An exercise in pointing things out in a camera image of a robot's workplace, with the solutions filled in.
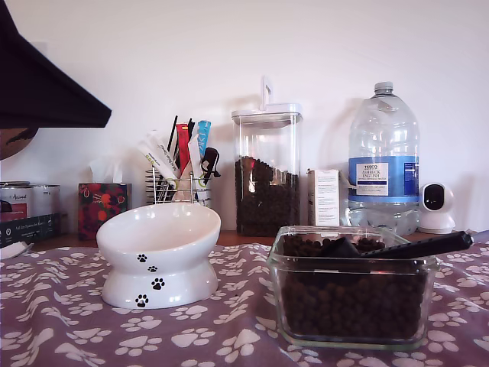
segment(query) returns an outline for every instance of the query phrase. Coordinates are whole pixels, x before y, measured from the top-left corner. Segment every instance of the lid handle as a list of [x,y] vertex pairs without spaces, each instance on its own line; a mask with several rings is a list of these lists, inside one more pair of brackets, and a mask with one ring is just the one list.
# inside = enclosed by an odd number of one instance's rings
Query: lid handle
[[274,100],[274,88],[272,87],[271,81],[268,79],[268,76],[263,75],[261,77],[261,110],[264,111],[267,109],[267,105],[272,103]]

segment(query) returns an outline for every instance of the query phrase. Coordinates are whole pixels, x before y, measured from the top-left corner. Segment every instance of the metal tin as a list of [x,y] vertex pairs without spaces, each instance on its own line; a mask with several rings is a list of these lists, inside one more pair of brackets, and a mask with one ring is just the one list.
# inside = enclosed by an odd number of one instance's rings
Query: metal tin
[[28,218],[33,209],[33,187],[0,187],[0,200],[2,200],[2,212],[0,213],[2,222]]
[[33,185],[32,216],[60,212],[60,185]]

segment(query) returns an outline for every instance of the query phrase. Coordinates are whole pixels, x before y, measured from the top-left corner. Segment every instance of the small cardboard box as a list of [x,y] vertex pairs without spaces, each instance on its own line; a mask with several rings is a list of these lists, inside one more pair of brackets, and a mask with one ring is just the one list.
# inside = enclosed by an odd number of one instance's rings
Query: small cardboard box
[[310,226],[339,226],[338,170],[308,171],[308,222]]
[[102,224],[130,208],[130,183],[80,183],[78,238],[95,239]]

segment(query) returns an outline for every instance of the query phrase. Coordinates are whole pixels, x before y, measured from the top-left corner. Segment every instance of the blue label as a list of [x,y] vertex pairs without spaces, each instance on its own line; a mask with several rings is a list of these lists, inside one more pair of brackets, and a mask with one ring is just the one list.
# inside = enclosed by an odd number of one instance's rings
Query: blue label
[[351,158],[348,163],[350,183],[358,186],[358,190],[349,190],[350,200],[378,203],[418,202],[418,157]]

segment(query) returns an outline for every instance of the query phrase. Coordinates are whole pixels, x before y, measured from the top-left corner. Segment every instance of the paw print tablecloth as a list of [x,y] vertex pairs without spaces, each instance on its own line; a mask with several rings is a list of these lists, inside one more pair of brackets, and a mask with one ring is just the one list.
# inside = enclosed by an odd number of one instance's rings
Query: paw print tablecloth
[[488,247],[440,257],[428,333],[409,353],[288,344],[277,330],[268,251],[256,244],[217,246],[210,255],[217,292],[165,310],[105,304],[100,294],[110,265],[96,248],[32,252],[1,262],[0,364],[489,366]]

